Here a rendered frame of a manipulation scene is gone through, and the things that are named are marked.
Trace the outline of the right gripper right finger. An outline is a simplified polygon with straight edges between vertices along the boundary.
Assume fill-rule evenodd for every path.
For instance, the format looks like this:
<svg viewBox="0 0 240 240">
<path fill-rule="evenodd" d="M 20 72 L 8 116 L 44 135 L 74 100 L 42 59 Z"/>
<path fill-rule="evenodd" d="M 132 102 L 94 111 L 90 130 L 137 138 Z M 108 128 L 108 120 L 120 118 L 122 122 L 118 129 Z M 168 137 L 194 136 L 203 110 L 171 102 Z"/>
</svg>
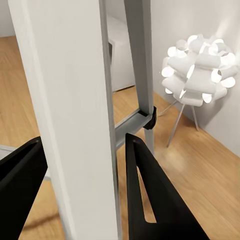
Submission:
<svg viewBox="0 0 240 240">
<path fill-rule="evenodd" d="M 125 140 L 129 240 L 210 240 L 144 141 Z M 145 220 L 137 167 L 156 223 Z"/>
</svg>

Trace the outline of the camera tripod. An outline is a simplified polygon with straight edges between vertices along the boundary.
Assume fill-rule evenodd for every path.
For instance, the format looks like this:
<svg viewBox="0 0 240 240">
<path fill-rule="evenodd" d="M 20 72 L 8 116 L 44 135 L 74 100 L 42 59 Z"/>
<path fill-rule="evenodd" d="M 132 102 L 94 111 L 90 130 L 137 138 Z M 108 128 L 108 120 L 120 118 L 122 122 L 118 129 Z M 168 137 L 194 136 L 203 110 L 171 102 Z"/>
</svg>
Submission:
<svg viewBox="0 0 240 240">
<path fill-rule="evenodd" d="M 154 156 L 151 0 L 124 0 L 139 108 L 116 125 L 106 0 L 8 6 L 65 240 L 123 240 L 117 150 L 144 128 Z"/>
</svg>

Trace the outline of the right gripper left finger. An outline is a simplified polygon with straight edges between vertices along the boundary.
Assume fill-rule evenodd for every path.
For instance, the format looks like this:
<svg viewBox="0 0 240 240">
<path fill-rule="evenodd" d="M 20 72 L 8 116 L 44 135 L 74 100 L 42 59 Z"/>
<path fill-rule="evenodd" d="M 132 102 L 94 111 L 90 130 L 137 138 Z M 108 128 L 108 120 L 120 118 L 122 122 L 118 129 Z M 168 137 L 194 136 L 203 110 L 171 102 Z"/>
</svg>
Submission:
<svg viewBox="0 0 240 240">
<path fill-rule="evenodd" d="M 18 240 L 48 164 L 41 136 L 0 160 L 0 240 Z"/>
</svg>

